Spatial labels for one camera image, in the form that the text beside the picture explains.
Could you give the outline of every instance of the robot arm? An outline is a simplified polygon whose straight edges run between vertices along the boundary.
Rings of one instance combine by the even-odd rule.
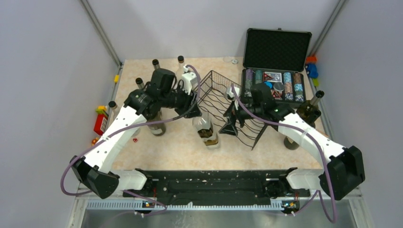
[[[174,72],[161,68],[155,70],[151,81],[144,89],[136,89],[129,94],[119,115],[101,137],[100,140],[104,142],[72,166],[78,180],[101,199],[127,188],[141,190],[147,181],[146,176],[140,171],[132,171],[125,176],[111,172],[116,156],[138,127],[115,134],[116,131],[153,119],[161,107],[174,108],[179,115],[189,111],[185,118],[201,115],[198,106],[193,106],[196,94],[192,91],[192,85],[196,75],[187,70],[182,76],[183,85],[178,85],[176,88],[173,88],[174,79]]]
[[[239,97],[239,89],[235,88],[235,90]],[[309,133],[319,143],[325,154],[326,166],[336,200],[341,200],[365,180],[363,158],[358,148],[354,146],[346,148],[335,143],[310,126],[311,122],[320,116],[319,110],[309,110],[309,115],[302,119],[289,105],[278,104],[271,95],[270,88],[265,84],[254,85],[251,93],[253,102],[245,104],[246,108],[260,118],[302,129],[303,133],[281,125],[271,125],[276,131],[298,143],[323,165],[318,148],[306,134]],[[231,88],[227,90],[227,97],[234,100]],[[224,116],[227,117],[227,124],[222,127],[220,133],[231,135],[238,134],[235,127],[237,120],[243,127],[245,120],[252,118],[243,109],[238,108],[236,100],[231,103]],[[323,169],[292,168],[283,181],[292,189],[324,190],[329,195],[329,187]]]

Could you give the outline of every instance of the marble-pattern surface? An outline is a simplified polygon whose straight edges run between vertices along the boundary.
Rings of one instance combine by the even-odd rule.
[[[232,64],[223,58],[186,58],[185,63],[193,65],[202,79],[214,70],[240,84],[243,69],[242,58]],[[135,79],[141,77],[149,81],[154,70],[151,59],[126,60],[116,95],[116,103],[122,105],[127,95],[137,89]],[[175,58],[159,59],[161,68],[175,72],[178,61]],[[312,98],[312,90],[304,72],[307,99]],[[175,117],[174,110],[163,109],[163,119]],[[317,129],[323,131],[320,120]],[[283,144],[284,136],[268,127],[254,150],[243,145],[230,135],[220,134],[221,147],[208,150],[192,126],[192,120],[180,119],[166,124],[163,136],[154,136],[150,130],[141,127],[138,142],[129,141],[116,158],[113,168],[118,170],[263,170],[320,168],[319,163],[305,150],[290,151]]]

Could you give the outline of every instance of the blue toy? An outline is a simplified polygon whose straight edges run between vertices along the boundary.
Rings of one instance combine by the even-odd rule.
[[[316,65],[313,63],[306,64],[305,70],[307,71],[307,75],[310,78],[317,78],[319,76],[319,74],[317,73]]]

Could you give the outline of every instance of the clear glass jar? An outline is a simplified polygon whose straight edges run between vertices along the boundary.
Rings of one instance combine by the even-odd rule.
[[[200,117],[193,118],[192,124],[207,149],[213,150],[220,147],[218,134],[214,130],[214,125],[209,113],[203,112]]]

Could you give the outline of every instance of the cable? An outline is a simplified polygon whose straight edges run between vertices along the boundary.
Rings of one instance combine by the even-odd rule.
[[[112,220],[114,220],[115,218],[117,218],[117,217],[119,217],[119,216],[121,216],[121,215],[124,215],[124,214],[135,214],[135,215],[138,214],[138,215],[141,215],[141,216],[144,216],[144,217],[145,217],[145,216],[153,216],[153,215],[162,214],[162,213],[166,212],[166,210],[168,209],[168,207],[167,207],[165,204],[163,204],[163,203],[161,203],[161,202],[158,202],[158,201],[156,201],[156,200],[153,200],[153,199],[151,199],[151,198],[148,198],[148,197],[145,197],[145,196],[142,196],[142,195],[138,195],[138,194],[136,194],[136,193],[133,193],[133,192],[127,191],[127,190],[123,190],[122,192],[127,193],[127,194],[129,194],[129,195],[132,195],[132,196],[134,196],[134,197],[142,198],[142,199],[144,199],[144,200],[146,200],[146,201],[153,202],[153,203],[158,204],[158,205],[160,205],[160,206],[163,206],[164,209],[163,209],[163,210],[156,211],[156,212],[151,212],[151,213],[149,213],[149,214],[137,213],[136,211],[135,211],[135,212],[132,212],[132,211],[124,211],[124,212],[121,212],[121,213],[119,213],[119,214],[113,216],[112,218],[108,219],[105,223],[103,223],[103,224],[100,226],[100,228],[105,227],[105,226],[106,226],[107,224],[109,224]]]
[[[167,123],[167,122],[170,122],[170,121],[178,120],[178,119],[186,116],[187,114],[189,114],[191,112],[191,110],[197,105],[197,101],[199,100],[200,91],[201,91],[202,87],[200,85],[201,78],[200,78],[200,75],[197,72],[197,70],[192,65],[186,65],[186,66],[190,67],[193,70],[193,72],[196,74],[196,79],[197,79],[196,98],[195,98],[195,101],[193,102],[193,104],[191,105],[191,107],[186,112],[184,112],[182,115],[179,115],[179,116],[174,117],[172,119],[159,120],[159,121],[146,122],[146,123],[139,123],[139,124],[131,125],[131,126],[128,126],[128,127],[124,127],[122,129],[119,129],[119,130],[113,132],[112,134],[108,135],[108,137],[112,138],[113,136],[119,134],[120,132],[124,132],[126,130],[129,130],[129,129],[132,129],[132,128],[135,128],[135,127],[141,127],[141,126],[152,125],[152,124],[163,124],[163,123]],[[89,191],[84,191],[84,192],[78,192],[78,193],[68,192],[64,187],[64,179],[66,178],[67,172],[71,169],[71,167],[74,165],[74,163],[76,163],[81,157],[83,157],[84,155],[86,155],[88,152],[90,152],[91,150],[95,149],[99,145],[103,144],[104,142],[105,142],[105,140],[98,141],[97,144],[95,144],[94,146],[84,150],[77,157],[75,157],[73,160],[71,160],[71,162],[68,164],[66,169],[63,171],[62,177],[60,179],[60,188],[61,188],[62,192],[65,195],[68,195],[68,196],[81,196],[81,195],[84,195],[84,194],[87,194],[87,193],[91,192],[90,190]]]
[[[231,84],[231,89],[232,89],[232,92],[234,93],[235,99],[238,101],[238,104],[242,107],[242,109],[243,109],[247,114],[249,114],[249,115],[252,116],[253,118],[255,118],[255,119],[257,119],[257,120],[260,120],[260,121],[262,121],[262,122],[264,122],[264,123],[267,123],[267,124],[276,125],[276,126],[283,126],[283,127],[289,127],[289,128],[294,129],[294,130],[297,130],[297,131],[299,131],[299,132],[302,132],[302,133],[304,132],[304,130],[302,130],[302,129],[298,128],[298,127],[289,125],[289,124],[284,124],[284,123],[277,123],[277,122],[273,122],[273,121],[268,121],[268,120],[264,120],[264,119],[262,119],[262,118],[260,118],[260,117],[255,116],[255,115],[254,115],[253,113],[251,113],[251,112],[245,107],[245,105],[240,101],[240,98],[238,97],[238,95],[237,95],[237,93],[236,93],[236,91],[235,91],[235,86],[234,86],[233,83]],[[325,212],[327,219],[328,219],[331,223],[336,223],[336,221],[337,221],[336,201],[335,201],[335,195],[334,195],[334,193],[333,193],[332,182],[331,182],[331,180],[330,180],[329,170],[328,170],[328,168],[327,168],[327,163],[326,163],[325,154],[323,153],[322,147],[319,145],[318,141],[317,141],[312,135],[310,135],[309,133],[307,133],[307,137],[308,137],[310,140],[312,140],[312,141],[314,142],[314,144],[316,145],[317,149],[319,150],[320,158],[322,159],[323,169],[325,170],[325,176],[326,176],[326,180],[327,180],[327,185],[329,186],[330,200],[331,200],[331,202],[332,202],[333,219],[330,218],[330,216],[329,216],[329,214],[328,214],[328,212],[327,212],[327,210],[326,210],[326,208],[325,208],[325,203],[323,202],[323,199],[322,199],[322,197],[321,197],[321,192],[319,191],[319,198],[320,198],[321,203],[322,203],[323,211]]]

